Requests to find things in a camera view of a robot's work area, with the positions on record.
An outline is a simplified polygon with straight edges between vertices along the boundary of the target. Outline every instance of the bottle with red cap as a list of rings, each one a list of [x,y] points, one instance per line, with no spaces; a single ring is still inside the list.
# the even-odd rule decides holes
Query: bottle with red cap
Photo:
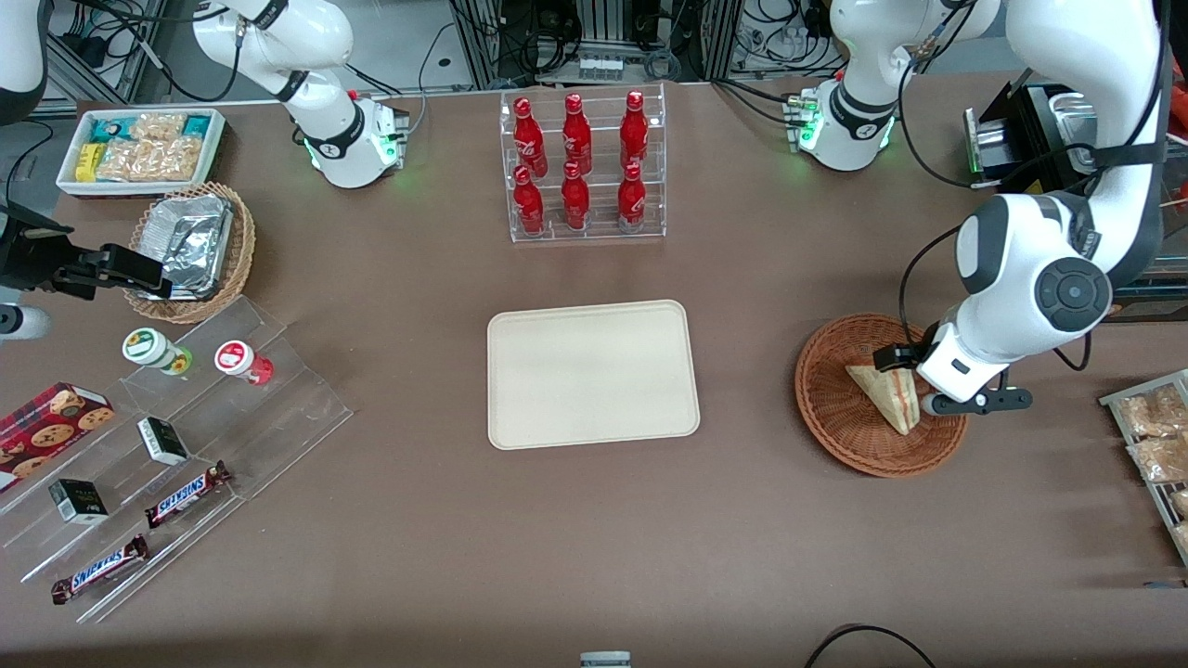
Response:
[[[619,184],[619,229],[625,234],[634,234],[644,226],[644,198],[647,189],[639,179],[639,163],[632,162],[623,170],[623,183]]]
[[[643,164],[647,156],[647,118],[644,116],[644,94],[639,90],[627,93],[627,113],[619,126],[619,140],[623,144],[619,152],[623,169],[632,162]]]
[[[544,157],[544,133],[541,124],[532,118],[532,103],[527,97],[517,97],[512,103],[516,112],[516,151],[520,164],[532,170],[532,176],[543,178],[549,172],[549,160]]]
[[[516,200],[516,210],[519,213],[524,234],[539,237],[544,234],[544,200],[541,198],[541,189],[532,183],[532,172],[527,166],[516,165],[512,175],[516,178],[512,198]]]
[[[565,163],[565,182],[561,184],[561,198],[565,202],[565,225],[574,232],[586,229],[590,220],[590,189],[582,178],[576,160]]]
[[[590,140],[590,121],[582,111],[582,96],[565,95],[565,125],[561,128],[565,140],[565,159],[577,163],[582,174],[594,169],[594,146]]]

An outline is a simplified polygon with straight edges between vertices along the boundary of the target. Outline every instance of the clear acrylic shelf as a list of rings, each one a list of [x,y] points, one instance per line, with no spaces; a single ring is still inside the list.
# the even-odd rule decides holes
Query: clear acrylic shelf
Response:
[[[630,90],[639,90],[644,94],[644,115],[647,116],[647,157],[640,166],[643,168],[642,179],[647,189],[647,197],[644,203],[643,227],[639,232],[625,234],[619,229],[619,184],[623,182],[623,165],[619,162],[619,125],[623,122],[627,92]],[[586,183],[590,191],[590,221],[582,232],[574,232],[565,225],[564,207],[561,200],[561,184],[564,181],[562,166],[565,164],[561,128],[565,122],[564,96],[570,92],[532,88],[506,92],[500,97],[499,140],[503,147],[504,189],[507,191],[507,220],[512,241],[628,240],[664,237],[668,232],[664,87],[662,84],[646,84],[580,89],[582,107],[586,118],[590,121],[594,144],[594,169],[586,175]],[[536,185],[541,189],[541,195],[544,198],[544,234],[539,237],[524,234],[516,210],[516,200],[512,196],[516,188],[512,170],[519,164],[519,156],[516,152],[516,115],[511,112],[511,105],[517,97],[527,97],[532,102],[532,115],[544,132],[544,155],[549,160],[549,172],[543,178],[536,179]]]
[[[0,497],[5,560],[21,581],[45,591],[53,582],[144,534],[151,559],[116,571],[62,606],[78,622],[97,622],[135,593],[225,517],[259,494],[352,411],[282,336],[284,326],[239,297],[177,340],[194,353],[182,377],[139,368],[107,389],[116,410],[107,429],[43,466]],[[217,346],[230,339],[252,344],[272,360],[266,385],[248,385],[214,367]],[[148,458],[137,422],[146,415],[168,420],[190,458],[165,466]],[[222,460],[233,478],[165,524],[150,530],[145,509]],[[90,480],[110,516],[93,527],[62,521],[50,499],[57,478]]]

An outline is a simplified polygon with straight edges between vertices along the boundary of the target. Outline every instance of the beige tray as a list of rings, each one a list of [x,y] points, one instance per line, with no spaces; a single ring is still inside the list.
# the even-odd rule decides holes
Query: beige tray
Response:
[[[497,448],[688,436],[700,423],[677,302],[501,313],[487,326],[487,436]]]

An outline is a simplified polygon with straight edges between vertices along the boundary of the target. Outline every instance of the snickers bar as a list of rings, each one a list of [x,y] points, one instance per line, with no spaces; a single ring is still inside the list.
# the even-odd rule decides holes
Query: snickers bar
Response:
[[[189,508],[194,502],[204,497],[210,490],[214,490],[227,480],[230,480],[230,473],[220,459],[217,464],[202,472],[202,475],[190,480],[184,487],[173,492],[156,506],[145,510],[145,516],[148,517],[148,528],[156,529],[160,527],[168,519]]]
[[[128,544],[91,563],[84,571],[75,573],[74,578],[53,582],[53,588],[50,590],[50,595],[53,597],[53,605],[64,604],[78,595],[78,592],[82,590],[138,560],[148,560],[148,544],[145,542],[145,537],[139,534]]]

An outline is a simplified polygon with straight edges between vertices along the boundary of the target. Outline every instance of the round wicker basket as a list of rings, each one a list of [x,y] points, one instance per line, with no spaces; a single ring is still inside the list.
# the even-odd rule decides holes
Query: round wicker basket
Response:
[[[918,340],[924,333],[912,327]],[[881,314],[834,320],[809,339],[796,361],[796,403],[809,430],[835,458],[881,478],[927,473],[956,452],[967,416],[936,417],[921,412],[906,436],[891,427],[846,373],[847,365],[871,364],[876,349],[903,340],[903,326]],[[921,396],[931,386],[916,378]]]
[[[215,296],[204,302],[175,302],[141,300],[132,291],[125,290],[124,296],[132,304],[137,313],[145,317],[164,320],[175,324],[192,324],[202,322],[211,315],[221,311],[232,300],[244,291],[247,283],[247,275],[252,270],[252,252],[255,251],[255,223],[252,221],[252,212],[244,206],[244,200],[234,190],[221,183],[207,182],[201,185],[178,190],[165,195],[166,198],[196,197],[198,195],[219,195],[235,207],[235,218],[230,223],[230,239],[227,240],[227,257],[223,260],[222,276],[220,276],[219,291]],[[140,235],[145,229],[145,221],[148,212],[140,216],[140,223],[132,233],[132,248],[140,244]]]

